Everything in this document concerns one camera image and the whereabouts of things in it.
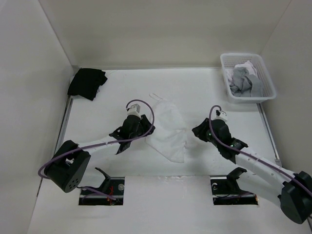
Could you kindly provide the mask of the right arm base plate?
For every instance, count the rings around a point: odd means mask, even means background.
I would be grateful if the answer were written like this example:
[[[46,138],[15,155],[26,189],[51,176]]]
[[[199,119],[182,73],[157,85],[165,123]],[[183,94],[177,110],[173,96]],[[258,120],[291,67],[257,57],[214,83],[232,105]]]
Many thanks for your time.
[[[258,205],[255,194],[241,190],[224,176],[211,177],[210,182],[214,205]]]

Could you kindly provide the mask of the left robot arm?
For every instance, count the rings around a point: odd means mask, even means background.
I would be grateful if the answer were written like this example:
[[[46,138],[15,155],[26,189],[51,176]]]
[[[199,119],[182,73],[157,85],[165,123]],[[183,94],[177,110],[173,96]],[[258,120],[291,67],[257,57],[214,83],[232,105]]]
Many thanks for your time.
[[[86,146],[68,140],[43,167],[43,173],[63,192],[69,193],[81,183],[91,160],[99,160],[104,156],[114,156],[126,151],[131,142],[153,133],[154,122],[154,114],[151,121],[146,115],[129,114],[122,126],[102,140]]]

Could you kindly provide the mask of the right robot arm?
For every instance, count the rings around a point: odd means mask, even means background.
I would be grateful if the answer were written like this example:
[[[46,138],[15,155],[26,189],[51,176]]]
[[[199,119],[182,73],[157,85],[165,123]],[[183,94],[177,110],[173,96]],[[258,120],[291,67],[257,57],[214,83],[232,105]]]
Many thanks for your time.
[[[257,156],[245,142],[232,137],[221,118],[206,118],[192,132],[198,139],[213,144],[223,158],[238,165],[227,175],[226,187],[230,192],[257,192],[279,206],[284,215],[297,224],[302,224],[312,214],[312,177],[308,173],[297,174]],[[169,157],[179,151],[169,142],[164,129],[153,126],[146,116],[141,120],[127,118],[110,135],[120,141],[119,153],[141,137],[146,137],[147,143],[163,156]]]

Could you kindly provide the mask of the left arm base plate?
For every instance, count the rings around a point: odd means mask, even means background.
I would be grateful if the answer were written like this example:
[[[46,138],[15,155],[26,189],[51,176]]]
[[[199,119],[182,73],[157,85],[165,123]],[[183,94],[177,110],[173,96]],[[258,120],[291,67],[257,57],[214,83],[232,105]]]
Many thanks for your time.
[[[98,188],[81,187],[80,206],[122,206],[124,202],[125,178],[106,178]]]

